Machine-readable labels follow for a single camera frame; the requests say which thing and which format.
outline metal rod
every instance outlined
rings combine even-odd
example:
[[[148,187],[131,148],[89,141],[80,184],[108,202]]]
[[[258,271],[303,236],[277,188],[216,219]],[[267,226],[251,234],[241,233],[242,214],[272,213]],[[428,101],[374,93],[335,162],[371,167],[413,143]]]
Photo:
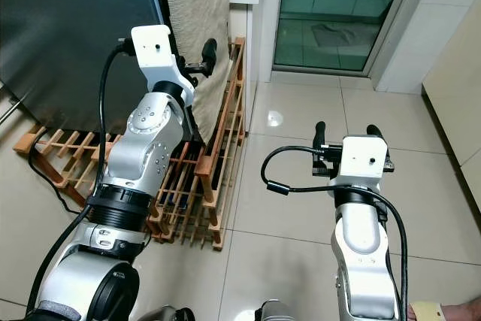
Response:
[[[20,101],[17,101],[17,103],[15,103],[14,105],[12,105],[10,108],[8,108],[8,111],[6,111],[5,113],[3,113],[2,117],[0,117],[0,125],[5,121],[7,120],[7,118],[18,108],[18,106],[20,105]]]

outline power cord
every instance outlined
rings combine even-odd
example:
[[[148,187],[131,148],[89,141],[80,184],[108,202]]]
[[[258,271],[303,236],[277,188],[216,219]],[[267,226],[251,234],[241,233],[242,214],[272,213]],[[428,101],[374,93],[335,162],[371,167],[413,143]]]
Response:
[[[75,210],[71,210],[68,205],[67,205],[67,202],[65,201],[65,199],[60,195],[60,192],[59,192],[59,189],[55,186],[55,184],[53,184],[53,182],[45,175],[43,174],[42,172],[40,172],[40,170],[38,170],[37,167],[35,167],[35,165],[33,164],[33,155],[34,155],[34,152],[35,152],[35,146],[37,145],[38,141],[48,132],[47,129],[45,129],[43,132],[41,132],[36,138],[35,140],[33,141],[33,144],[32,146],[30,147],[30,151],[29,151],[29,166],[30,168],[36,173],[38,174],[40,177],[42,177],[45,182],[47,182],[48,184],[50,184],[50,186],[53,188],[53,191],[55,192],[57,198],[60,200],[60,202],[62,203],[64,209],[67,211],[67,212],[70,212],[70,213],[74,213],[74,214],[80,214],[80,212],[77,212]]]
[[[98,118],[100,122],[100,141],[99,141],[99,153],[98,153],[98,167],[97,167],[97,175],[95,177],[95,184],[93,187],[93,195],[95,195],[98,190],[100,189],[101,180],[104,173],[104,162],[105,162],[105,116],[104,116],[104,97],[105,97],[105,84],[107,83],[107,76],[110,65],[112,64],[113,59],[119,53],[125,52],[130,56],[135,55],[134,45],[132,43],[132,39],[125,39],[123,42],[117,46],[110,52],[107,60],[104,64],[104,69],[102,71],[101,80],[100,80],[100,87],[98,91]],[[32,284],[32,289],[30,291],[29,302],[27,303],[26,308],[26,316],[28,316],[35,308],[35,303],[38,297],[38,291],[40,289],[41,282],[44,278],[45,272],[47,271],[48,265],[52,262],[53,257],[55,256],[56,252],[65,242],[67,237],[71,234],[71,232],[82,222],[83,218],[91,211],[92,205],[88,204],[85,208],[80,212],[77,217],[72,221],[70,225],[65,229],[65,231],[60,235],[57,241],[53,244],[53,246],[48,251],[47,255],[44,258],[44,261],[41,263],[40,268],[35,275],[34,282]]]
[[[268,189],[283,195],[288,195],[289,192],[304,193],[304,192],[321,192],[321,191],[344,191],[357,193],[359,195],[368,195],[375,198],[376,200],[382,202],[391,211],[392,216],[395,218],[396,224],[398,225],[399,235],[401,237],[401,306],[399,307],[399,315],[401,321],[407,321],[407,236],[406,230],[404,229],[403,220],[399,215],[398,211],[394,205],[385,197],[378,193],[370,191],[369,189],[362,189],[355,186],[317,186],[317,187],[301,187],[292,188],[286,184],[282,184],[276,181],[268,180],[265,176],[265,169],[267,168],[270,160],[279,153],[297,150],[301,152],[312,153],[316,155],[321,155],[322,151],[316,150],[314,148],[305,146],[285,146],[277,148],[276,150],[269,153],[265,158],[261,167],[261,179],[267,185]]]

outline glass door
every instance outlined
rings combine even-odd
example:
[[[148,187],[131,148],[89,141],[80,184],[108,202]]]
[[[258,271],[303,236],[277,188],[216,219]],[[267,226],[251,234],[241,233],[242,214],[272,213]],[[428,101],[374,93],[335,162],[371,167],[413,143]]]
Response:
[[[274,70],[367,75],[401,0],[282,0]]]

